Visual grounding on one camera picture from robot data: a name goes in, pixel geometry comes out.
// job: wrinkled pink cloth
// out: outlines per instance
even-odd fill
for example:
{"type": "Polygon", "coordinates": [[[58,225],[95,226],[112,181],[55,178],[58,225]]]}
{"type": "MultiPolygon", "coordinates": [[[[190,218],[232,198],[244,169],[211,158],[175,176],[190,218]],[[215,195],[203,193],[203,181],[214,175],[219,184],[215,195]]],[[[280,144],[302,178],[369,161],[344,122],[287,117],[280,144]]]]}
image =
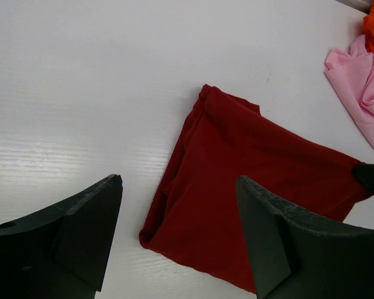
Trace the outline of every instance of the wrinkled pink cloth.
{"type": "Polygon", "coordinates": [[[365,36],[350,46],[350,55],[333,49],[324,73],[356,125],[374,148],[374,54],[365,47],[365,36]]]}

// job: table surface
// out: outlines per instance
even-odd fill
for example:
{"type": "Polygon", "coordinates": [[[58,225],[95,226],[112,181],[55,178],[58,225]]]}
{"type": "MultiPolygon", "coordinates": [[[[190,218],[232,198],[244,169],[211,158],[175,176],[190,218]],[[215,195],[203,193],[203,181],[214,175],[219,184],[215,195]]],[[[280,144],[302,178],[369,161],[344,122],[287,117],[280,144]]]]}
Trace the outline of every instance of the table surface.
{"type": "MultiPolygon", "coordinates": [[[[97,298],[253,298],[142,249],[138,232],[204,83],[374,163],[323,74],[362,17],[334,0],[0,0],[0,223],[118,173],[123,202],[97,298]]],[[[374,228],[374,198],[347,222],[374,228]]]]}

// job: red napkin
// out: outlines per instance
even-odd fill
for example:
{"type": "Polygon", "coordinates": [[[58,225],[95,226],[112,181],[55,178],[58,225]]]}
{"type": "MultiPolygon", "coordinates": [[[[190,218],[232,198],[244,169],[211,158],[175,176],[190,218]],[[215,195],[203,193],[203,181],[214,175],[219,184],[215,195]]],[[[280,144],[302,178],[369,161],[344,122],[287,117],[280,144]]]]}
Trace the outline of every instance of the red napkin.
{"type": "Polygon", "coordinates": [[[312,212],[342,221],[371,196],[361,162],[265,119],[259,106],[205,85],[155,194],[140,243],[255,292],[234,187],[246,175],[312,212]]]}

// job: white tabletop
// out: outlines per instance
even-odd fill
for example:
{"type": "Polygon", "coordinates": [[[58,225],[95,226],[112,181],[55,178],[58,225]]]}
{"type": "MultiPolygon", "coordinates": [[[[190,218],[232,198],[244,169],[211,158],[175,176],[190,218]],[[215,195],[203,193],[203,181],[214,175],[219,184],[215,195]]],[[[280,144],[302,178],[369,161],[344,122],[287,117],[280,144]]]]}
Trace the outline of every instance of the white tabletop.
{"type": "MultiPolygon", "coordinates": [[[[97,298],[253,298],[137,236],[204,83],[294,133],[374,163],[323,74],[363,14],[334,0],[0,0],[0,223],[124,181],[97,298]]],[[[374,199],[348,222],[374,228],[374,199]]]]}

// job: dark red fabric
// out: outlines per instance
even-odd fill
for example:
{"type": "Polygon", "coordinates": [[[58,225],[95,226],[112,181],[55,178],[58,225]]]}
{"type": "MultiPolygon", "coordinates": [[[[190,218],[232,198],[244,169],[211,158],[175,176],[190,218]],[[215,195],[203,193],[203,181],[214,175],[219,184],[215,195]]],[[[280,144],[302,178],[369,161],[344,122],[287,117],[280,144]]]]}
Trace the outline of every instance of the dark red fabric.
{"type": "Polygon", "coordinates": [[[259,106],[205,85],[153,199],[140,243],[185,266],[255,292],[236,204],[246,175],[312,212],[342,221],[371,194],[360,164],[262,117],[259,106]]]}

